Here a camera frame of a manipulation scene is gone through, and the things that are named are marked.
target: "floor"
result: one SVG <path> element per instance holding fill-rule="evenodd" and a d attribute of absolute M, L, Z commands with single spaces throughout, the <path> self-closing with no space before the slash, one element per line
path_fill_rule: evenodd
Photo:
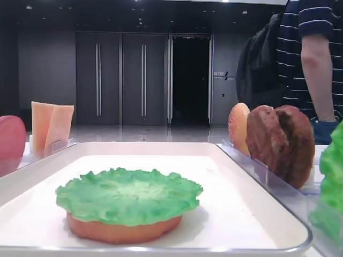
<path fill-rule="evenodd" d="M 227 126 L 75 126 L 71 129 L 70 138 L 74 142 L 155 141 L 221 143 L 223 139 L 228 139 L 228 128 Z"/>

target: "gray door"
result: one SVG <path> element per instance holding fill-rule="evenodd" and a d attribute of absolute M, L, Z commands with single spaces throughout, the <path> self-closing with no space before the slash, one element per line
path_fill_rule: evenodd
<path fill-rule="evenodd" d="M 146 45 L 146 125 L 163 125 L 165 45 L 164 36 L 144 36 Z"/>
<path fill-rule="evenodd" d="M 77 34 L 80 125 L 119 124 L 119 35 Z"/>
<path fill-rule="evenodd" d="M 123 125 L 144 125 L 144 37 L 123 35 Z"/>
<path fill-rule="evenodd" d="M 123 36 L 124 125 L 163 125 L 164 56 L 164 36 Z"/>

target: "sign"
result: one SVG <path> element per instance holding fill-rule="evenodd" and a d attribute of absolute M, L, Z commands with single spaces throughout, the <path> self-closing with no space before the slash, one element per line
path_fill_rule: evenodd
<path fill-rule="evenodd" d="M 235 80 L 235 77 L 230 77 L 228 76 L 228 71 L 227 72 L 213 72 L 213 77 L 215 79 L 224 79 L 224 80 Z"/>

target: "navy striped shirt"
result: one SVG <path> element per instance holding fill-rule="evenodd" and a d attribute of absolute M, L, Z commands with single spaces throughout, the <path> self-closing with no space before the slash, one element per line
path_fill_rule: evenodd
<path fill-rule="evenodd" d="M 322 34 L 330 40 L 334 110 L 336 118 L 343 119 L 343 28 L 338 1 L 343 0 L 290 0 L 279 30 L 279 79 L 288 86 L 284 104 L 298 107 L 310 119 L 317 116 L 302 71 L 300 54 L 301 38 L 314 34 Z"/>

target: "dark doorway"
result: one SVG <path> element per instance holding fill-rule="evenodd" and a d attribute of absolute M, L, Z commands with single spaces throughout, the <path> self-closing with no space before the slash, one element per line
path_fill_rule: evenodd
<path fill-rule="evenodd" d="M 173 37 L 172 125 L 208 125 L 208 36 Z"/>

